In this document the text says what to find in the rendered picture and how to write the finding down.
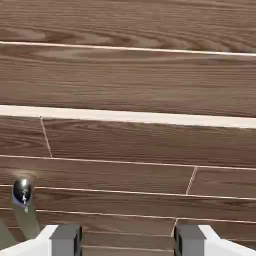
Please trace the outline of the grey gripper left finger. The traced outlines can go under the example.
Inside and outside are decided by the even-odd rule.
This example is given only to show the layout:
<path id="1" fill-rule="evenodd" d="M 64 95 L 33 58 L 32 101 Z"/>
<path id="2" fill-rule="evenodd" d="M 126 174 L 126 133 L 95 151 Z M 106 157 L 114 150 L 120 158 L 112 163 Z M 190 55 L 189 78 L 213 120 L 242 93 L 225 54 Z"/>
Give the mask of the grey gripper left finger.
<path id="1" fill-rule="evenodd" d="M 36 238 L 0 250 L 0 256 L 83 256 L 78 224 L 46 225 Z"/>

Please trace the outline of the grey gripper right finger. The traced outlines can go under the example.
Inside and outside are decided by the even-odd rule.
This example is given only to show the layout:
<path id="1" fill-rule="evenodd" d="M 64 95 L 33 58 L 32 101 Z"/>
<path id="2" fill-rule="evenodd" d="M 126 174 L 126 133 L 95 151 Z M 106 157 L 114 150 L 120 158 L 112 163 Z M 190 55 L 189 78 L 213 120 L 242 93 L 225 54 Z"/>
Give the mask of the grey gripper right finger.
<path id="1" fill-rule="evenodd" d="M 174 256 L 256 256 L 256 250 L 222 239 L 210 225 L 177 224 Z"/>

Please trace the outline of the wooden cabinet door front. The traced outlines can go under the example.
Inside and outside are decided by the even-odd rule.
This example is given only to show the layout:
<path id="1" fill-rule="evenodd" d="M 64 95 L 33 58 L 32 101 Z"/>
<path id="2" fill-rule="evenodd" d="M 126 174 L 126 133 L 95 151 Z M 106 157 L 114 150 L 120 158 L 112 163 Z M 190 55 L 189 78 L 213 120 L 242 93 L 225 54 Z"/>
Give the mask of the wooden cabinet door front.
<path id="1" fill-rule="evenodd" d="M 256 128 L 0 117 L 0 218 L 18 176 L 41 225 L 83 227 L 84 256 L 173 256 L 179 224 L 256 249 Z"/>

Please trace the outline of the wooden cabinet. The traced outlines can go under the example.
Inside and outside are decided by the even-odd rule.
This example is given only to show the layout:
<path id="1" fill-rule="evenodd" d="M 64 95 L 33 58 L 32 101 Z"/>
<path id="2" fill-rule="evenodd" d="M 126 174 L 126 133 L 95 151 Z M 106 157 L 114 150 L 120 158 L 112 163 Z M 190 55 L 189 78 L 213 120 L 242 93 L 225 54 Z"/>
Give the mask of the wooden cabinet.
<path id="1" fill-rule="evenodd" d="M 0 117 L 256 129 L 256 0 L 0 0 Z"/>

